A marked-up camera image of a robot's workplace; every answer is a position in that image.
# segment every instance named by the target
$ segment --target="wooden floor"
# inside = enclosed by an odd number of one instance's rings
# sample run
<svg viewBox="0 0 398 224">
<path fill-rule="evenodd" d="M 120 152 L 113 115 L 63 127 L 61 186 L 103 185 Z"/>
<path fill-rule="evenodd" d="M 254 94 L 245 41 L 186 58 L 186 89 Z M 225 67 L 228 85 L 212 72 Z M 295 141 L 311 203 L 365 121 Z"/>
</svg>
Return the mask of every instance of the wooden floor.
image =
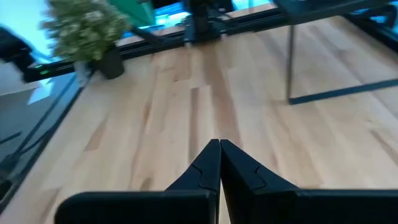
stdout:
<svg viewBox="0 0 398 224">
<path fill-rule="evenodd" d="M 125 61 L 94 77 L 0 223 L 52 223 L 91 190 L 163 190 L 211 138 L 303 188 L 398 188 L 398 88 L 289 106 L 287 28 Z M 398 77 L 397 57 L 336 17 L 299 26 L 294 94 Z M 228 223 L 221 202 L 220 223 Z"/>
</svg>

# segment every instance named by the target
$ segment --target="small white flowers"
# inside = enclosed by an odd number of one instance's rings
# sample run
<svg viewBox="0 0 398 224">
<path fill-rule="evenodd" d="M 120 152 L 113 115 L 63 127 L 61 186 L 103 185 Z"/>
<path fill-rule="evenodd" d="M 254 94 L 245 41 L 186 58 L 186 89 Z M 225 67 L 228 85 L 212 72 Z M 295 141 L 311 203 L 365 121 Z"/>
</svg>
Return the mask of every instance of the small white flowers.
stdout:
<svg viewBox="0 0 398 224">
<path fill-rule="evenodd" d="M 41 27 L 54 39 L 53 54 L 66 60 L 100 60 L 129 28 L 128 17 L 107 0 L 49 1 L 51 20 Z"/>
<path fill-rule="evenodd" d="M 76 32 L 76 31 L 78 31 L 79 29 L 80 29 L 80 25 L 77 24 L 77 23 L 71 24 L 71 25 L 69 26 L 69 31 L 70 31 L 70 32 Z"/>
<path fill-rule="evenodd" d="M 104 14 L 100 11 L 94 11 L 94 12 L 87 12 L 85 14 L 85 19 L 89 22 L 95 22 L 100 19 L 102 19 Z"/>
</svg>

